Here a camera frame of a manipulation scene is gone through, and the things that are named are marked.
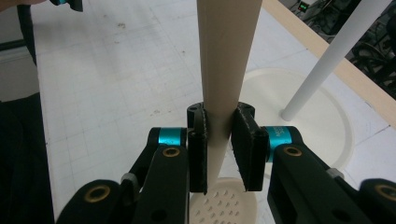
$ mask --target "cardboard tube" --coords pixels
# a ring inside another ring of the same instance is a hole
[[[208,184],[219,176],[262,0],[197,0]]]
[[[344,59],[356,42],[389,5],[390,1],[362,0],[359,3],[300,89],[297,90],[286,108],[281,112],[282,119],[290,121],[296,116],[337,64]]]

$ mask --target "brass screw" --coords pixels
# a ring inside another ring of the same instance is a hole
[[[84,196],[87,203],[98,203],[110,194],[110,187],[107,185],[97,185],[90,188]]]
[[[299,157],[303,155],[303,152],[296,147],[285,147],[283,148],[283,152],[285,152],[289,156],[294,156],[294,157]]]
[[[180,154],[180,150],[176,147],[169,147],[163,151],[165,157],[176,157]]]
[[[396,202],[396,188],[389,185],[375,185],[375,190],[382,197]]]

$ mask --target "beige tube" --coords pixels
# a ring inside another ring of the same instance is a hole
[[[197,0],[208,184],[219,176],[262,0]]]

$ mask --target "black cable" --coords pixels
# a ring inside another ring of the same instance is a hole
[[[373,57],[376,54],[376,56],[377,56],[376,58],[379,58],[381,60],[387,59],[387,57],[380,50],[378,50],[376,47],[374,47],[373,45],[366,43],[366,42],[360,42],[357,47],[354,47],[352,49],[352,52],[355,56],[363,56],[363,55],[360,55],[360,52],[362,50],[366,50],[366,51],[370,52],[371,56],[373,56]]]
[[[378,26],[379,24],[381,24],[380,22],[376,24],[375,26],[375,46],[379,47],[379,50],[384,54],[384,49],[381,45],[381,41],[388,35],[388,34],[384,34],[383,36],[381,36],[381,38],[378,40]]]
[[[319,11],[317,14],[313,15],[312,17],[310,17],[310,18],[308,18],[308,19],[303,20],[303,22],[308,22],[308,21],[314,19],[314,18],[315,18],[317,15],[319,15],[319,14],[320,14],[320,13],[321,13],[332,1],[333,1],[333,0],[330,0],[325,6],[323,6],[323,8],[320,9],[320,11]]]
[[[17,49],[17,48],[24,47],[24,46],[26,46],[24,40],[22,40],[22,39],[13,40],[13,41],[9,41],[6,43],[1,43],[0,51],[8,50],[8,49]]]
[[[26,44],[26,48],[29,50],[30,55],[32,55],[33,62],[35,61],[35,36],[33,34],[33,22],[32,22],[32,14],[30,11],[30,6],[19,5],[18,9],[18,18],[20,19],[20,27],[23,35],[24,42]]]

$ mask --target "tiled floor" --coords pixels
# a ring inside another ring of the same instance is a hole
[[[186,108],[202,101],[195,4],[87,0],[83,13],[50,2],[33,7],[55,216],[85,183],[98,178],[120,181],[151,127],[186,126]],[[261,11],[248,71],[280,67],[307,75],[316,61]],[[373,136],[381,130],[387,141],[396,134],[336,76],[324,85],[351,117],[356,151],[368,153],[371,140],[378,144]],[[354,187],[373,174],[360,172],[366,159],[361,163],[359,157],[345,170]],[[373,167],[368,169],[396,180],[386,172],[389,165]],[[231,151],[221,175],[239,176]],[[265,191],[257,195],[258,223],[272,223]]]

